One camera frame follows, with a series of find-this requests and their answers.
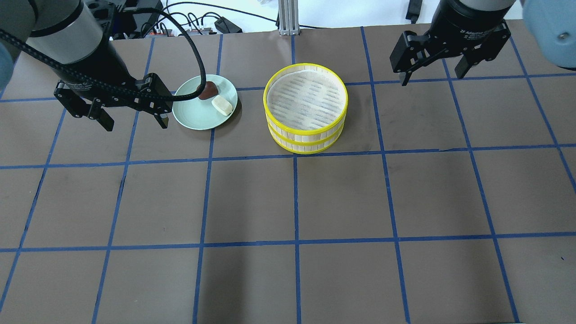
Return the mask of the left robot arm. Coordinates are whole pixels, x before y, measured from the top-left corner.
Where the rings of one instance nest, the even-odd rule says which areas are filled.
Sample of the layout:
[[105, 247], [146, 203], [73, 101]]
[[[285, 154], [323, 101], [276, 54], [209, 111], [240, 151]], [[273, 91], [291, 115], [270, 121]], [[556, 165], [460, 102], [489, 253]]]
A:
[[136, 30], [128, 0], [3, 0], [1, 2], [1, 87], [12, 78], [21, 53], [47, 64], [59, 77], [54, 96], [74, 118], [114, 128], [107, 107], [129, 107], [152, 115], [167, 128], [171, 101], [154, 73], [133, 77], [111, 37]]

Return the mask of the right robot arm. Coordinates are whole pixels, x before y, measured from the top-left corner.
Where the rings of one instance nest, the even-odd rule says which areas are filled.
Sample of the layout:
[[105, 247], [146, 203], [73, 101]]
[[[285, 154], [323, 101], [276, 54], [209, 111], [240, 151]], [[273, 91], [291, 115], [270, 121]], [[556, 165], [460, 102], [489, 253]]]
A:
[[[391, 69], [405, 86], [419, 68], [459, 57], [454, 71], [463, 79], [472, 67], [494, 60], [512, 36], [504, 17], [513, 4], [512, 0], [441, 0], [423, 35], [401, 34], [389, 57]], [[521, 6], [524, 24], [543, 56], [559, 68], [575, 70], [575, 2], [523, 0]]]

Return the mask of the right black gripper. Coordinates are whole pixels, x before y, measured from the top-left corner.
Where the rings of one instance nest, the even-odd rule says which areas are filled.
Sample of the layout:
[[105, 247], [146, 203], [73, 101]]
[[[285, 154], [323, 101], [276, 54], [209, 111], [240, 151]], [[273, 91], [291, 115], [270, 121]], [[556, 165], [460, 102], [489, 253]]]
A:
[[481, 61], [493, 61], [511, 36], [504, 19], [507, 12], [437, 9], [424, 34], [403, 31], [390, 55], [401, 86], [407, 86], [413, 72], [441, 58], [461, 57], [454, 68], [457, 79]]

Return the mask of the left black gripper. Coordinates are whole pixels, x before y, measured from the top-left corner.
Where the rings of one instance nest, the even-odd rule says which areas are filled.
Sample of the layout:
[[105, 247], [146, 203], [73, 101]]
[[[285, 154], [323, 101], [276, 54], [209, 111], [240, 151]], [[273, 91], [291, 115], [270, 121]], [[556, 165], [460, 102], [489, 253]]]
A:
[[104, 89], [88, 82], [66, 82], [59, 80], [54, 96], [69, 113], [88, 113], [88, 118], [97, 121], [107, 132], [112, 132], [114, 119], [101, 107], [130, 107], [137, 111], [153, 113], [153, 117], [162, 129], [169, 125], [169, 113], [173, 103], [168, 100], [144, 98], [143, 95], [167, 96], [172, 94], [154, 72], [144, 78], [129, 79], [115, 85], [113, 90]]

